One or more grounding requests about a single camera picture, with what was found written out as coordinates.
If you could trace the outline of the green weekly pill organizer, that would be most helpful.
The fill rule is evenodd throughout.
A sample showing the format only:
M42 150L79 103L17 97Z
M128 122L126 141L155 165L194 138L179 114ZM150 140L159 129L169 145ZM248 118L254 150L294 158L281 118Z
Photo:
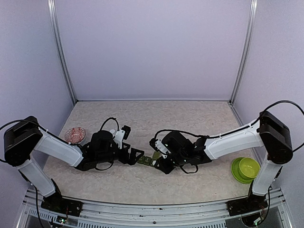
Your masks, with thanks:
M142 156L137 163L153 167L160 156L161 154L159 152L154 152L152 157Z

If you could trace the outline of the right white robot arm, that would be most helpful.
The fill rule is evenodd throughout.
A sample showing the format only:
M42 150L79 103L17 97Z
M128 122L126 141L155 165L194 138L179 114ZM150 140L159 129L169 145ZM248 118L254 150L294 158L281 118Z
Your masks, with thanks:
M234 152L264 147L266 158L253 180L251 194L243 200L243 207L248 211L261 204L261 196L266 195L281 167L293 157L289 128L268 111L261 112L257 120L231 132L199 135L194 143L182 131L167 130L166 136L162 139L153 137L149 144L162 155L154 167L165 174L186 164L197 167Z

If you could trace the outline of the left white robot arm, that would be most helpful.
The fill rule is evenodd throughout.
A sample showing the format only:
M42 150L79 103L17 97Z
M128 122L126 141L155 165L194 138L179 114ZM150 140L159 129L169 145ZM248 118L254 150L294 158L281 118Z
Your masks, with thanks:
M114 132L100 129L85 145L65 142L43 128L33 116L11 121L1 128L6 130L3 162L16 167L56 211L67 206L66 200L55 181L31 156L33 151L57 158L80 171L96 169L100 163L113 164L114 161L135 165L144 155L144 151L124 143L131 131L129 126Z

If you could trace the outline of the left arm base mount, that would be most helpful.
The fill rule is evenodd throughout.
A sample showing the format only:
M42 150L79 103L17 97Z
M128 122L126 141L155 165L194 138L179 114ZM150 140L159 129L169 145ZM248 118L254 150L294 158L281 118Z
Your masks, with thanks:
M43 197L41 208L67 216L79 217L83 203L78 200L64 198L57 184L53 180L52 182L55 186L55 193L48 197Z

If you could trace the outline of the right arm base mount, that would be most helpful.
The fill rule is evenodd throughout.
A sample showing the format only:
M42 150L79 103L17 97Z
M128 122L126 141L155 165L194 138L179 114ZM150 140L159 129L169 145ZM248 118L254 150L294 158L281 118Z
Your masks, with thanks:
M241 215L262 208L268 207L266 195L258 196L253 194L250 187L248 195L244 198L229 200L227 203L228 213L230 216Z

